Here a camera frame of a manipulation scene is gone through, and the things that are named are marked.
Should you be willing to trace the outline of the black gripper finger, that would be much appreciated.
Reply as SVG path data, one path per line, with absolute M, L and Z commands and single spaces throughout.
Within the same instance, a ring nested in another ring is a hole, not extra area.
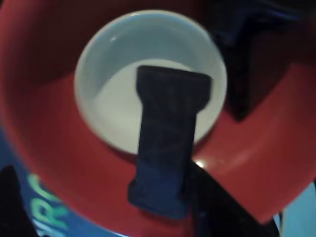
M 20 195 L 20 184 L 12 165 L 0 171 L 0 235 L 2 237 L 36 237 Z
M 195 237 L 277 237 L 274 220 L 261 224 L 195 162 L 190 167 L 190 198 Z

